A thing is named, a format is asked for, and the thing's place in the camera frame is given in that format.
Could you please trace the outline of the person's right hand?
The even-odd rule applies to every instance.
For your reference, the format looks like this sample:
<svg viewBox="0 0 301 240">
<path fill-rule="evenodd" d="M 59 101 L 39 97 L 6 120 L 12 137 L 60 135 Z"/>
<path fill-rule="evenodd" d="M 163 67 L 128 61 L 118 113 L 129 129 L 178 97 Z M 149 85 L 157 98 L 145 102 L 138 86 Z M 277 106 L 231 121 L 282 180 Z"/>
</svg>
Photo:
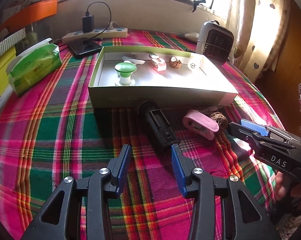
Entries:
<svg viewBox="0 0 301 240">
<path fill-rule="evenodd" d="M 275 176 L 275 190 L 274 197 L 276 201 L 282 200 L 285 196 L 289 195 L 293 198 L 299 198 L 297 210 L 301 211 L 301 182 L 293 186 L 290 178 L 281 172 L 277 172 Z"/>
</svg>

